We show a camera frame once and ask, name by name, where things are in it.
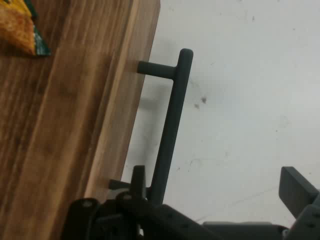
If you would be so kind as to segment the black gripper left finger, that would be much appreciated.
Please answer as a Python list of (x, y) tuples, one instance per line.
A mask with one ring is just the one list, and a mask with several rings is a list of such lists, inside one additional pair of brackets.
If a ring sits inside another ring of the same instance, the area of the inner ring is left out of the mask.
[(146, 199), (145, 168), (135, 166), (128, 191), (100, 203), (81, 198), (70, 205), (63, 240), (220, 240), (221, 236), (167, 205)]

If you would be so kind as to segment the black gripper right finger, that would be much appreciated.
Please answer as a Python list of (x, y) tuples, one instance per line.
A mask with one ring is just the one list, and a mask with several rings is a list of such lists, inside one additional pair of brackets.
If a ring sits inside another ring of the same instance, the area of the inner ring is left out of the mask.
[(280, 171), (279, 198), (295, 218), (284, 232), (285, 240), (320, 238), (320, 190), (292, 166)]

